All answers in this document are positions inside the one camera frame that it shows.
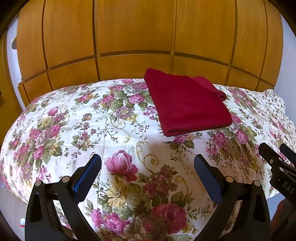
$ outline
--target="door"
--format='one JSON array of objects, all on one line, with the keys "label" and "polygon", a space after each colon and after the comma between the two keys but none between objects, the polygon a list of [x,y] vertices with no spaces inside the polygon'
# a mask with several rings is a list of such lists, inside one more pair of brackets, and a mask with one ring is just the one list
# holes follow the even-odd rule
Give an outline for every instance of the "door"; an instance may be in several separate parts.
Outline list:
[{"label": "door", "polygon": [[22,113],[9,75],[6,33],[0,39],[0,146],[17,117]]}]

